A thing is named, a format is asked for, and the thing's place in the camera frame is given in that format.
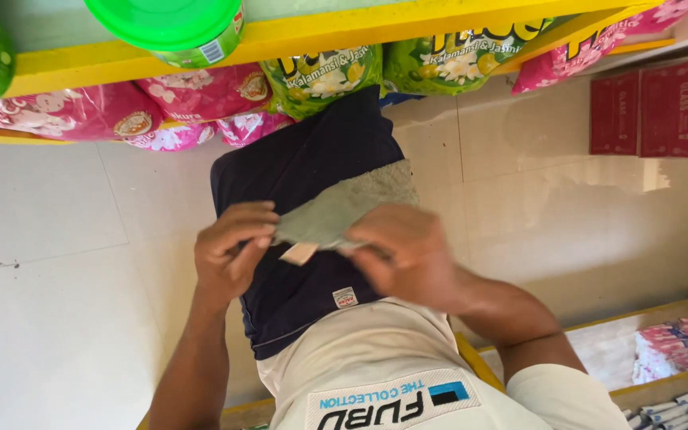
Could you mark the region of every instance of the green lid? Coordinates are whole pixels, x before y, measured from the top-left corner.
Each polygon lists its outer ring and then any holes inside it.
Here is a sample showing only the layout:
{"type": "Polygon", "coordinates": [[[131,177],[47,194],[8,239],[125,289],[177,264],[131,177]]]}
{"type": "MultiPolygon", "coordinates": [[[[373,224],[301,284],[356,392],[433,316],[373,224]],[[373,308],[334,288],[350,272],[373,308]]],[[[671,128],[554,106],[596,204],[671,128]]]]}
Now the green lid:
{"type": "Polygon", "coordinates": [[[212,41],[241,0],[84,0],[109,32],[149,51],[185,51],[212,41]]]}

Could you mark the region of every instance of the red box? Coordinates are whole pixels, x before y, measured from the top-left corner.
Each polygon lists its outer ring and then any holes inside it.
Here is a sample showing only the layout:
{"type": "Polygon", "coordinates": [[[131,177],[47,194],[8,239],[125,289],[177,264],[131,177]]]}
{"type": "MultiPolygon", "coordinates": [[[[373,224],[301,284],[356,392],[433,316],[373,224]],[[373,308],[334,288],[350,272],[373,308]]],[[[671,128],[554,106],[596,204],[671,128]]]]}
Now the red box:
{"type": "Polygon", "coordinates": [[[591,81],[590,154],[638,155],[639,70],[591,81]]]}
{"type": "Polygon", "coordinates": [[[688,61],[641,71],[641,157],[688,158],[688,61]]]}

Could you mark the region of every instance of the gray cloth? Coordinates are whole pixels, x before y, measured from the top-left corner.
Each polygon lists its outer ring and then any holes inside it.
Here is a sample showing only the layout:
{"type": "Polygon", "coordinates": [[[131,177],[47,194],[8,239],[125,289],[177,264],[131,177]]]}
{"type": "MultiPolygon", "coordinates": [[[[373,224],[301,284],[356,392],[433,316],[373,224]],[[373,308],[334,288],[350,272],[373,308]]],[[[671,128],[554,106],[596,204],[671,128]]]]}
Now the gray cloth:
{"type": "Polygon", "coordinates": [[[382,203],[418,204],[418,193],[410,181],[409,160],[387,164],[326,188],[281,217],[274,244],[317,243],[318,249],[358,246],[344,238],[344,231],[382,203]]]}

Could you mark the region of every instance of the stack of packets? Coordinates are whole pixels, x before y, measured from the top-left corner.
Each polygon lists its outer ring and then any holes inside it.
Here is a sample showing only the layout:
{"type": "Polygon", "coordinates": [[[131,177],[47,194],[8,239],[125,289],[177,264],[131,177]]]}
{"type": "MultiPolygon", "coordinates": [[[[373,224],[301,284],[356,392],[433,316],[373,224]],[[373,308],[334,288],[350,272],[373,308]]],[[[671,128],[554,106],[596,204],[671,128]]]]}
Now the stack of packets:
{"type": "Polygon", "coordinates": [[[688,372],[688,318],[636,332],[634,384],[688,372]]]}
{"type": "Polygon", "coordinates": [[[638,414],[630,409],[623,413],[634,430],[688,430],[688,393],[676,397],[673,402],[642,406],[638,414]]]}

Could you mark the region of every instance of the barcode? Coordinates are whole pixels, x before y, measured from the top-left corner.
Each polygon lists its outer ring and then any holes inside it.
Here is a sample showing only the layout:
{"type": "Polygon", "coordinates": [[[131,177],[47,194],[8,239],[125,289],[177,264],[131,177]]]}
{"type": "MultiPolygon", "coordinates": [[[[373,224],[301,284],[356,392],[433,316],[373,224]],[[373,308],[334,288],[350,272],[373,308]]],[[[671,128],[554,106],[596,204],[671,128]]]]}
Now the barcode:
{"type": "Polygon", "coordinates": [[[209,64],[216,63],[225,57],[225,54],[222,52],[222,47],[219,45],[219,41],[216,39],[201,46],[200,50],[203,52],[203,56],[205,57],[205,60],[209,62],[209,64]]]}

